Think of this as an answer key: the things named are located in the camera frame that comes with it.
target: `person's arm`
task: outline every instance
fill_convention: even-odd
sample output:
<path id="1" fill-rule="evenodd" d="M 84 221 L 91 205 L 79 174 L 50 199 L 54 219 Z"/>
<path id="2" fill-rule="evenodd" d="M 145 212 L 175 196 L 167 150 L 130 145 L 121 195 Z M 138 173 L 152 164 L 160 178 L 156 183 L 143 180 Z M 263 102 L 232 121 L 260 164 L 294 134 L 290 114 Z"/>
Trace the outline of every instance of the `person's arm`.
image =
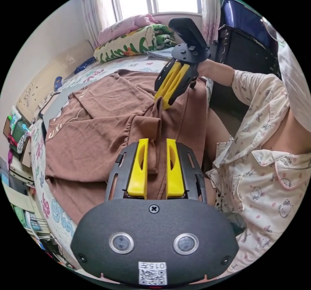
<path id="1" fill-rule="evenodd" d="M 198 66 L 199 77 L 205 76 L 221 85 L 231 86 L 235 70 L 223 63 L 207 59 Z"/>
<path id="2" fill-rule="evenodd" d="M 205 60 L 198 66 L 199 77 L 205 76 L 221 85 L 231 86 L 236 97 L 250 106 L 256 94 L 258 103 L 269 101 L 284 89 L 282 81 L 274 74 L 251 73 L 234 70 L 230 66 Z"/>

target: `brown cloth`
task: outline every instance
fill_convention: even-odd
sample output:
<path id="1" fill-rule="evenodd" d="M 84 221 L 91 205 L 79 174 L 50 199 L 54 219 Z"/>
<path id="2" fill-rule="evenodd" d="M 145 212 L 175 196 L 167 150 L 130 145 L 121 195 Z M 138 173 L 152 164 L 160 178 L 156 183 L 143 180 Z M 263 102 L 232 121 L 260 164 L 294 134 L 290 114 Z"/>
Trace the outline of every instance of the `brown cloth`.
<path id="1" fill-rule="evenodd" d="M 154 100 L 158 73 L 119 70 L 69 96 L 46 136 L 46 181 L 77 224 L 105 199 L 106 181 L 121 150 L 149 138 L 148 199 L 166 191 L 166 138 L 191 148 L 202 164 L 207 97 L 197 80 L 167 110 Z"/>

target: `curtain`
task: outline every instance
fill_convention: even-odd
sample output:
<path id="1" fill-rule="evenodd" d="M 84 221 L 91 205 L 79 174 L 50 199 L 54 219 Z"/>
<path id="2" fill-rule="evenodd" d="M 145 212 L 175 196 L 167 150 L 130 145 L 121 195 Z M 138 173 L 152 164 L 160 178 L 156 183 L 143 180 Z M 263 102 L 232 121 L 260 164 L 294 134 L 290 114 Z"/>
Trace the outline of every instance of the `curtain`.
<path id="1" fill-rule="evenodd" d="M 202 35 L 208 45 L 218 39 L 220 24 L 220 0 L 201 0 L 202 4 Z"/>
<path id="2" fill-rule="evenodd" d="M 93 49 L 99 32 L 116 22 L 111 0 L 82 0 L 83 28 Z"/>

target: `hello kitty print pajamas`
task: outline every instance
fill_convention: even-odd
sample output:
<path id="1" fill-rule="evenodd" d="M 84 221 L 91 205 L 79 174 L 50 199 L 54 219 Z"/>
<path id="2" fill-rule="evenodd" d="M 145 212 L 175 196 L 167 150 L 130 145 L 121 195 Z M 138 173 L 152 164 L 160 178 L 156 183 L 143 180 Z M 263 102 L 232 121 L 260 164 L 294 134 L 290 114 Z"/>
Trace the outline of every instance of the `hello kitty print pajamas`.
<path id="1" fill-rule="evenodd" d="M 239 251 L 219 278 L 271 248 L 292 221 L 311 176 L 311 153 L 261 149 L 290 107 L 282 81 L 272 74 L 235 71 L 232 88 L 249 110 L 235 138 L 217 144 L 213 169 L 206 175 L 221 199 L 215 208 L 240 214 L 247 228 L 237 236 Z"/>

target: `wall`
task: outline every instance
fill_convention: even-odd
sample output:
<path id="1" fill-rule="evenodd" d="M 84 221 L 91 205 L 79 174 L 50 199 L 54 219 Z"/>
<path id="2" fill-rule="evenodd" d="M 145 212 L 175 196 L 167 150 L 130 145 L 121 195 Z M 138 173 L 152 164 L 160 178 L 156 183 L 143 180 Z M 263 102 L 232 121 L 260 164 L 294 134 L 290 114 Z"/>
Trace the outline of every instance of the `wall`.
<path id="1" fill-rule="evenodd" d="M 65 3 L 27 39 L 5 79 L 0 98 L 1 133 L 13 105 L 30 81 L 51 59 L 85 38 L 82 28 L 80 0 Z M 0 156 L 7 159 L 8 142 L 0 135 Z"/>

